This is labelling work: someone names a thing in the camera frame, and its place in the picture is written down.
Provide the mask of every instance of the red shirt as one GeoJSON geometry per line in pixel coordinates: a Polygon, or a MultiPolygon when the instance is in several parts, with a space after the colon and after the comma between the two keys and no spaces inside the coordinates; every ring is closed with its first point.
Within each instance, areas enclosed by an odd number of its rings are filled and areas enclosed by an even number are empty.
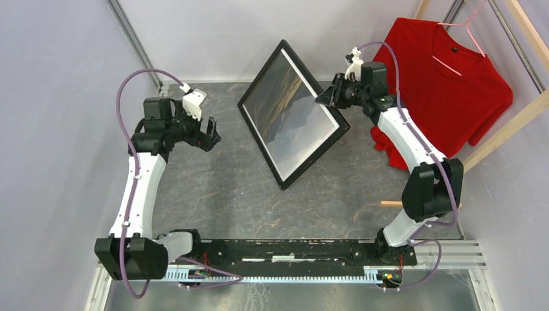
{"type": "MultiPolygon", "coordinates": [[[[511,106],[513,92],[488,56],[455,42],[438,22],[398,18],[385,42],[395,52],[401,99],[410,116],[448,158],[466,142],[476,145],[511,106]],[[433,55],[462,75],[444,67],[433,55]]],[[[395,66],[387,48],[380,48],[374,60],[387,66],[389,93],[395,94],[395,66]]],[[[391,166],[408,169],[377,126],[370,133],[375,148],[387,152],[391,166]]]]}

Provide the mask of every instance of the red wire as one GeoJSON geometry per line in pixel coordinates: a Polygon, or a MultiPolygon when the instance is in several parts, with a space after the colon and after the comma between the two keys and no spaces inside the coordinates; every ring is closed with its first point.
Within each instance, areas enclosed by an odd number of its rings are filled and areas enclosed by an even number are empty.
{"type": "Polygon", "coordinates": [[[398,260],[400,261],[400,265],[398,266],[398,270],[396,271],[397,274],[402,273],[402,269],[404,268],[404,260],[402,260],[402,255],[398,257],[398,260]]]}
{"type": "MultiPolygon", "coordinates": [[[[204,264],[206,266],[210,265],[210,260],[208,259],[208,252],[207,251],[204,252],[204,264]]],[[[206,271],[208,271],[210,273],[210,277],[211,277],[212,276],[212,270],[207,269],[206,271]]]]}

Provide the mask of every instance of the hanger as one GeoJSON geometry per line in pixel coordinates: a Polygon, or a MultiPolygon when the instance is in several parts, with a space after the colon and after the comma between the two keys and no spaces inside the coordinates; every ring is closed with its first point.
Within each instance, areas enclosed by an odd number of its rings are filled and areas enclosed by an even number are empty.
{"type": "MultiPolygon", "coordinates": [[[[473,34],[471,33],[471,31],[469,30],[469,24],[471,23],[471,20],[473,19],[473,17],[476,16],[476,14],[478,13],[478,11],[480,10],[480,8],[482,8],[482,6],[484,5],[484,3],[486,3],[486,0],[482,0],[482,3],[478,6],[478,8],[476,8],[476,10],[471,14],[471,16],[469,16],[469,18],[465,21],[465,23],[463,24],[448,24],[448,23],[439,23],[439,25],[445,25],[445,26],[454,26],[454,27],[463,27],[465,26],[465,29],[467,30],[467,33],[469,34],[469,37],[471,37],[471,39],[473,40],[473,43],[476,45],[478,51],[481,53],[482,57],[486,57],[486,54],[484,54],[484,52],[482,51],[482,49],[480,48],[480,46],[478,45],[478,43],[476,42],[475,40],[475,37],[473,37],[473,34]]],[[[450,69],[451,71],[453,71],[454,73],[456,73],[458,76],[461,76],[462,74],[459,73],[457,70],[453,69],[452,67],[446,65],[444,62],[442,62],[441,60],[439,60],[437,57],[435,57],[435,55],[432,56],[434,58],[434,60],[436,60],[437,62],[441,63],[444,67],[450,69]]]]}

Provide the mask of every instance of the framed picture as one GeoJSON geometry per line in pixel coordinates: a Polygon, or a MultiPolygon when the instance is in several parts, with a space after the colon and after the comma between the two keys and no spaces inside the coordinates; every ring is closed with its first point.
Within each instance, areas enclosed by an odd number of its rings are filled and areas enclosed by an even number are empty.
{"type": "Polygon", "coordinates": [[[283,190],[350,128],[337,109],[315,102],[321,92],[282,40],[238,103],[283,190]]]}

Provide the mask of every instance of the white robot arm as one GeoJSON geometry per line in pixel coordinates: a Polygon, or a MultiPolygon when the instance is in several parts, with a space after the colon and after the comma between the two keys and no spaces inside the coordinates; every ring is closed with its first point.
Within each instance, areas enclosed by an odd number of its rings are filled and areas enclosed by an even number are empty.
{"type": "Polygon", "coordinates": [[[356,48],[346,59],[350,63],[346,73],[337,73],[332,85],[317,97],[317,102],[338,109],[362,107],[363,113],[393,142],[410,172],[402,194],[402,211],[391,224],[378,232],[376,238],[379,252],[384,254],[406,247],[421,226],[452,211],[447,189],[440,181],[441,172],[409,125],[442,163],[457,204],[461,195],[463,164],[458,159],[447,159],[437,150],[413,123],[407,108],[402,108],[406,117],[406,120],[403,119],[396,97],[388,94],[387,69],[383,63],[364,63],[356,48]]]}
{"type": "Polygon", "coordinates": [[[124,257],[129,280],[161,279],[169,263],[192,250],[195,236],[191,231],[175,230],[164,238],[154,240],[151,228],[158,185],[175,143],[184,141],[208,152],[221,141],[214,118],[208,120],[206,133],[200,131],[200,104],[206,94],[198,89],[191,89],[187,84],[181,86],[181,89],[185,93],[181,100],[153,97],[147,98],[143,103],[145,118],[139,122],[131,138],[139,157],[139,175],[135,176],[135,161],[130,156],[128,180],[120,211],[108,238],[98,238],[94,248],[97,257],[115,280],[122,278],[118,249],[123,225],[127,227],[124,257]],[[137,188],[131,203],[129,220],[125,222],[126,206],[135,178],[138,179],[137,188]]]}

